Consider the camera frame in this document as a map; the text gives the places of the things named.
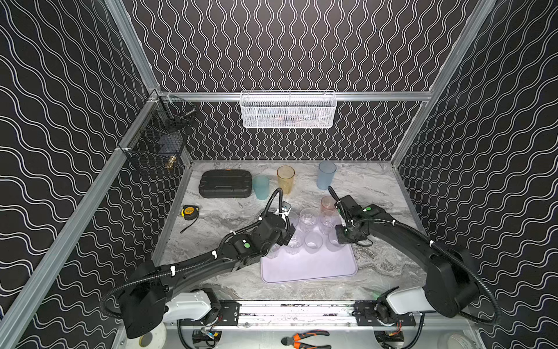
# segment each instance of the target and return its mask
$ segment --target tape measure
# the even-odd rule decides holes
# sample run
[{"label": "tape measure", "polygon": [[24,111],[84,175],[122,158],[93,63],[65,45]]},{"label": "tape measure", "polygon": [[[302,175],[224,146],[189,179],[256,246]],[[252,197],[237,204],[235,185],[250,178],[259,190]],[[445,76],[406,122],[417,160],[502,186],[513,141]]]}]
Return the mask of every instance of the tape measure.
[{"label": "tape measure", "polygon": [[195,205],[184,205],[182,206],[180,215],[187,221],[194,220],[192,223],[190,223],[190,225],[180,231],[180,233],[182,234],[186,231],[186,229],[190,228],[192,224],[194,224],[198,220],[198,217],[200,216],[200,208]]}]

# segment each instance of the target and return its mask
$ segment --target teal cup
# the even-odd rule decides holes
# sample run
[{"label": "teal cup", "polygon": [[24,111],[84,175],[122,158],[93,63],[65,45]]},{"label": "teal cup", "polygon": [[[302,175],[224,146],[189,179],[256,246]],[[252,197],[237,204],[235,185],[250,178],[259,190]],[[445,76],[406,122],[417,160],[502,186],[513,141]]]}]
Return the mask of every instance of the teal cup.
[{"label": "teal cup", "polygon": [[252,187],[258,200],[266,200],[270,196],[270,179],[259,175],[252,178]]}]

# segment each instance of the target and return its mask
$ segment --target white wire basket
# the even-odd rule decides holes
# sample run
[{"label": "white wire basket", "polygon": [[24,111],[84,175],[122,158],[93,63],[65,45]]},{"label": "white wire basket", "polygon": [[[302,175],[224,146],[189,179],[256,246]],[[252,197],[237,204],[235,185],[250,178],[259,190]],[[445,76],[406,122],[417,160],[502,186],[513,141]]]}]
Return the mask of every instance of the white wire basket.
[{"label": "white wire basket", "polygon": [[242,91],[240,112],[246,128],[330,128],[334,91]]}]

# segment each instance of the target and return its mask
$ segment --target blue cup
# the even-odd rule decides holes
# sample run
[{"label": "blue cup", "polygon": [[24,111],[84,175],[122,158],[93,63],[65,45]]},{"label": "blue cup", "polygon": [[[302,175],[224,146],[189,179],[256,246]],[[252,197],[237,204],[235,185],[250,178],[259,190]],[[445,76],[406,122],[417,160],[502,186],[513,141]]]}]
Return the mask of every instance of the blue cup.
[{"label": "blue cup", "polygon": [[258,200],[266,200],[270,196],[270,179],[267,176],[259,175],[252,178],[252,187]]},{"label": "blue cup", "polygon": [[318,166],[318,180],[316,181],[318,188],[326,190],[333,181],[335,171],[337,171],[337,166],[333,162],[327,160],[320,162]]}]

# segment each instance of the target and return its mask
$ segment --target wire mesh basket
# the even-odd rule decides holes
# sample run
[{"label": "wire mesh basket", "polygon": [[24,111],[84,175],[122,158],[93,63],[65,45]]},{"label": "wire mesh basket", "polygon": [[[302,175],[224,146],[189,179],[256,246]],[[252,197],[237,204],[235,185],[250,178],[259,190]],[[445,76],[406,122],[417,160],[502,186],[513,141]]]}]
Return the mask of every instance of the wire mesh basket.
[{"label": "wire mesh basket", "polygon": [[330,128],[334,91],[242,91],[240,112],[246,128]]},{"label": "wire mesh basket", "polygon": [[132,141],[133,147],[123,149],[134,169],[145,175],[180,175],[184,168],[180,159],[185,144],[183,129],[195,111],[176,115],[154,108]]}]

